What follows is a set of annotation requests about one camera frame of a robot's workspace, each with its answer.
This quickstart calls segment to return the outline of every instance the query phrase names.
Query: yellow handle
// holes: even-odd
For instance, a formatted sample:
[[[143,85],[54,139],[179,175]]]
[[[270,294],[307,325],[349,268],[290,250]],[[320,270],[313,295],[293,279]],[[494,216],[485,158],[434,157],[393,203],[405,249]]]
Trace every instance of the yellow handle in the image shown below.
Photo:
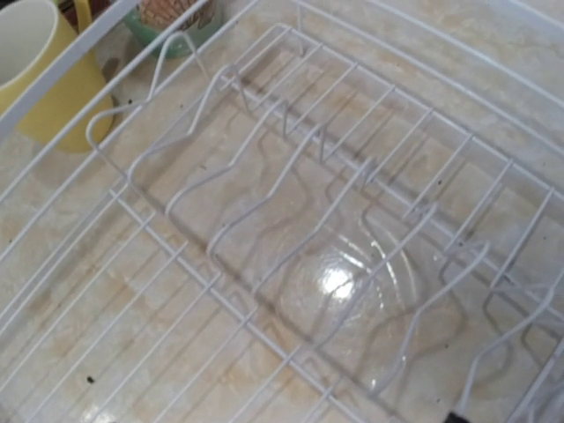
[[[92,13],[88,0],[74,0],[74,8],[77,11],[78,32],[82,33],[92,24]]]

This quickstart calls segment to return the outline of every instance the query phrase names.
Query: yellow mug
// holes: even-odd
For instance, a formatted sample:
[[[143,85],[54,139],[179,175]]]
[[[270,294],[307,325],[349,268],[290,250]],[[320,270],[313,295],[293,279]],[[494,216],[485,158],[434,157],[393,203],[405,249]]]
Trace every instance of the yellow mug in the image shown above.
[[[92,21],[88,0],[76,0],[79,29]],[[50,0],[19,0],[0,10],[0,115],[77,37],[72,26]],[[23,135],[47,144],[64,125],[106,85],[94,56],[87,54],[61,77],[18,123]],[[86,126],[92,117],[113,107],[104,97],[57,144],[66,152],[86,152]],[[108,133],[112,117],[93,128],[99,143]]]

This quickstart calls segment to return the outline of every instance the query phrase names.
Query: wire rack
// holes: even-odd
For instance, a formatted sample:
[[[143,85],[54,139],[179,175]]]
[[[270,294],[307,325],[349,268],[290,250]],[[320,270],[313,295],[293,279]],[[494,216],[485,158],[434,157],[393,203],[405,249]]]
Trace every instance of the wire rack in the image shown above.
[[[135,3],[100,16],[3,116],[0,135]],[[433,36],[478,63],[477,75],[485,65],[556,116],[564,101],[378,0],[350,9],[242,2],[197,48],[174,30],[204,3],[3,186],[0,204],[19,210],[13,197],[68,129],[164,42],[146,96],[91,121],[90,129],[114,115],[116,125],[100,145],[86,134],[93,152],[48,196],[37,194],[4,245],[5,421],[410,422],[443,421],[449,411],[559,421],[564,196],[559,174],[539,171],[538,157],[558,171],[560,138],[549,122],[489,100],[347,13]],[[503,3],[559,33],[540,11]],[[281,10],[274,21],[253,20],[272,7]],[[250,36],[249,22],[258,28]],[[194,54],[171,69],[164,55],[178,40]],[[482,135],[379,73],[377,49],[483,108],[510,135]],[[147,126],[161,110],[166,125]],[[521,138],[534,163],[531,150],[515,148]],[[103,189],[88,183],[94,165]],[[47,248],[35,245],[69,198],[78,211]],[[335,250],[349,267],[320,262]],[[319,268],[329,270],[319,278]],[[527,352],[529,338],[537,351]],[[515,362],[508,368],[505,354]],[[510,395],[480,400],[503,385],[495,375],[508,385],[522,379]],[[426,390],[433,403],[444,397],[402,404]]]

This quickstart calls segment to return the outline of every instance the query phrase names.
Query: mug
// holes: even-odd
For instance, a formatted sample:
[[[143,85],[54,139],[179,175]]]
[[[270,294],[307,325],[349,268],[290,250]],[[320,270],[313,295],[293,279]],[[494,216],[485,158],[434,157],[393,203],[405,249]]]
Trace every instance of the mug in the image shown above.
[[[75,1],[79,30],[92,22],[88,0]],[[0,114],[69,46],[77,34],[50,0],[19,0],[0,10]],[[23,135],[47,144],[104,86],[92,52],[76,62],[17,125]],[[113,107],[108,95],[57,144],[66,152],[86,152],[90,120]],[[99,143],[112,124],[111,116],[93,127]]]

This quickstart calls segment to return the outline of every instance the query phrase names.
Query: green bowl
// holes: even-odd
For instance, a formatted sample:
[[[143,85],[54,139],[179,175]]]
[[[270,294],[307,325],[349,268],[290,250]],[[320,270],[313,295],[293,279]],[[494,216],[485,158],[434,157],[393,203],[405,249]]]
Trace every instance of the green bowl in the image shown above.
[[[155,38],[160,34],[160,30],[152,28],[145,25],[139,20],[139,13],[137,8],[128,13],[123,19],[123,23],[129,28],[133,33],[137,41],[145,47],[149,45]],[[216,6],[215,14],[211,21],[203,28],[198,28],[197,23],[192,25],[190,28],[186,29],[185,32],[190,36],[190,38],[196,44],[196,47],[200,47],[206,42],[218,29],[223,25],[223,8],[221,7],[221,2],[218,1]],[[162,44],[153,50],[152,54],[158,56],[160,50],[162,49]],[[184,40],[177,40],[168,46],[168,50],[165,54],[165,58],[173,59],[176,57],[187,56],[191,53],[191,49]]]

